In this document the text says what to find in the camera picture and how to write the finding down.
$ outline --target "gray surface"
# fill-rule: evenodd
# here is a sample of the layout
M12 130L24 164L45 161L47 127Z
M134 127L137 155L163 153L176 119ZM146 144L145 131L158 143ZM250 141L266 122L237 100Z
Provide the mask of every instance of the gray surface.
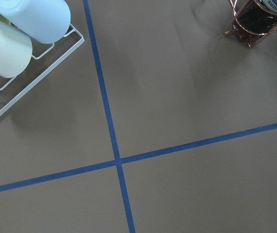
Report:
M118 184L108 168L0 193L0 233L126 233Z
M0 185L112 160L81 1L69 1L86 42L0 119Z
M126 164L137 233L276 233L277 130Z
M225 37L228 0L90 0L122 157L277 122L277 32Z

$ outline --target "blue tape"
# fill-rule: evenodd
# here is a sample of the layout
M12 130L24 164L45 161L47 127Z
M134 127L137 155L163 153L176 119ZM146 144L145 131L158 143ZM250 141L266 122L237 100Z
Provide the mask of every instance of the blue tape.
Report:
M127 222L128 222L128 227L129 227L130 233L135 233L133 216L132 216L129 196L128 196L128 192L127 192L127 188L126 188L124 173L123 173L123 169L122 169L122 165L121 165L121 158L120 158L119 148L118 148L118 144L117 144L117 137L116 137L114 123L113 123L113 119L112 119L112 115L111 115L111 111L110 111L110 106L109 106L109 101L108 101L108 96L107 96L107 91L106 91L106 86L105 86L105 81L104 81L104 76L103 76L103 71L102 71L101 60L100 60L100 56L99 56L99 51L98 51L98 47L97 47L97 43L96 43L96 38L95 38L95 33L94 33L94 28L93 28L91 13L90 13L90 8L89 8L89 4L88 4L87 0L83 0L83 3L84 3L84 7L85 7L85 14L86 14L87 25L88 25L89 35L90 35L90 41L91 41L91 46L92 46L92 51L93 51L93 56L94 56L94 62L95 62L95 67L96 67L96 71L98 74L101 95L102 95L102 99L103 99L103 103L104 103L105 115L106 115L106 119L107 119L110 140L111 140L111 144L112 144L112 148L113 148L113 152L114 152L115 163L116 163L116 168L117 168L117 173L118 173L118 178L119 178L119 183L120 183L120 188L121 188L124 209L125 209L126 218L127 218Z
M104 162L104 163L100 163L100 164L85 166L85 167L76 168L76 169L72 169L72 170L68 170L68 171L62 171L62 172L58 172L58 173L54 173L54 174L50 174L50 175L46 175L46 176L32 178L29 180L19 181L19 182L15 182L15 183L9 183L9 184L5 184L5 185L1 185L0 192L11 190L11 189L16 189L16 188L22 188L22 187L26 187L26 186L30 186L30 185L38 184L38 183L43 183L43 182L47 182L47 181L57 180L57 179L61 179L64 177L74 176L74 175L78 175L78 174L82 174L82 173L86 173L86 172L90 172L90 171L100 170L100 169L112 167L115 165L116 165L115 161L108 161L108 162Z
M217 143L217 142L227 141L227 140L244 137L244 136L248 136L248 135L252 135L252 134L256 134L256 133L261 133L261 132L265 132L265 131L275 130L275 129L277 129L277 123L250 129L250 130L246 130L246 131L230 133L230 134L226 134L226 135L222 135L222 136L218 136L218 137L208 138L208 139L204 139L204 140L200 140L200 141L196 141L196 142L186 143L186 144L179 145L179 146L169 147L169 148L165 148L165 149L161 149L161 150L155 150L155 151L148 152L148 153L143 153L143 154L138 154L138 155L122 158L121 163L127 164L127 163L131 163L131 162L138 161L138 160L157 157L157 156L161 156L161 155L165 155L165 154L169 154L169 153L173 153L173 152L178 152L178 151L182 151L182 150L188 150L188 149L195 148L195 147L201 147L201 146L205 146L205 145L209 145L209 144L213 144L213 143Z

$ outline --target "copper wire bottle holder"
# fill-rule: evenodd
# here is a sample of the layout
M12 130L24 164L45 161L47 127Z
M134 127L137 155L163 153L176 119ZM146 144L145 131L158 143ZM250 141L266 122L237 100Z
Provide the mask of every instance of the copper wire bottle holder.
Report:
M270 31L268 31L266 33L255 33L255 32L248 30L247 28L245 28L239 22L239 16L240 16L241 12L244 10L246 5L248 5L250 3L255 3L258 7L260 7L262 10L266 11L267 13L277 16L277 13L266 9L257 0L247 0L238 12L236 11L236 8L237 8L236 6L237 6L237 2L239 0L228 0L228 1L233 9L234 18L231 21L231 23L226 27L226 29L224 31L224 35L234 34L236 32L234 27L235 27L235 25L237 25L239 27L239 30L244 31L246 34L252 35L252 37L254 38L254 40L247 40L247 39L244 40L244 42L248 45L248 47L252 48L255 45L257 45L259 42L261 42L263 39L265 39L267 36L271 35L274 31L277 30L277 24L276 24Z

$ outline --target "blue grid line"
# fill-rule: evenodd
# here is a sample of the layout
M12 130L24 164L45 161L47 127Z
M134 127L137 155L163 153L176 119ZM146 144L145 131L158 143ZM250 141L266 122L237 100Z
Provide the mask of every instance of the blue grid line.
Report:
M183 145L169 147L169 148L165 148L165 149L161 149L161 150L155 150L155 151L148 152L148 153L133 155L130 157L122 158L121 162L123 164L127 164L127 163L131 163L134 161L142 160L142 159L157 157L157 156L161 156L161 155L165 155L165 154L169 154L169 153L173 153L173 152L188 150L188 149L195 148L195 147L201 147L201 146L205 146L205 145L209 145L209 144L213 144L213 143L217 143L217 142L227 141L227 140L244 137L244 136L248 136L248 135L252 135L252 134L256 134L256 133L262 133L265 131L270 131L270 130L275 130L275 129L277 129L277 123L258 127L258 128L253 128L253 129L246 130L246 131L229 133L226 135L208 138L208 139L204 139L204 140L200 140L200 141L196 141L196 142L186 143Z
M116 165L116 163L113 160L113 161L108 161L108 162L104 162L104 163L100 163L100 164L76 168L76 169L72 169L72 170L68 170L68 171L62 171L62 172L58 172L58 173L54 173L54 174L50 174L50 175L46 175L46 176L40 176L37 178L32 178L32 179L28 179L28 180L24 180L24 181L0 185L0 192L11 190L11 189L16 189L16 188L22 188L22 187L26 187L26 186L30 186L30 185L38 184L38 183L43 183L43 182L47 182L47 181L53 181L53 180L70 177L70 176L74 176L74 175L78 175L78 174L83 174L83 173L87 173L87 172L91 172L91 171L96 171L96 170L100 170L103 168L112 167L115 165Z
M124 177L124 173L123 173L123 168L122 168L122 164L121 164L121 158L120 158L120 153L119 153L119 148L118 148L118 143L117 143L117 138L116 138L116 133L115 133L115 128L114 128L114 122L113 122L110 107L109 107L109 101L108 101L108 96L107 96L107 91L106 91L106 86L105 86L105 81L104 81L104 76L103 76L103 71L102 71L100 55L99 55L96 38L95 38L95 33L94 33L94 29L93 29L93 23L92 23L89 3L87 0L83 0L83 3L84 3L84 8L85 8L85 14L86 14L89 36L90 36L90 41L91 41L91 46L92 46L92 51L93 51L93 56L94 56L95 67L96 67L96 71L98 74L101 95L102 95L102 99L103 99L105 115L106 115L106 120L107 120L107 124L108 124L110 140L111 140L114 157L115 157L115 162L116 162L116 168L117 168L117 173L118 173L118 178L119 178L119 183L120 183L120 188L121 188L121 195L122 195L122 200L123 200L123 204L124 204L125 214L126 214L130 233L135 233L136 231L135 231L135 227L134 227L131 205L130 205L129 195L128 195L127 188L126 188L126 182L125 182L125 177Z

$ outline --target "light blue cup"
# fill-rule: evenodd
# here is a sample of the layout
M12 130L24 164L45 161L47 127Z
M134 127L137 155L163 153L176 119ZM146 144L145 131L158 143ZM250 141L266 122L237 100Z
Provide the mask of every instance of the light blue cup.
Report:
M64 0L0 0L0 14L43 44L61 39L70 25Z

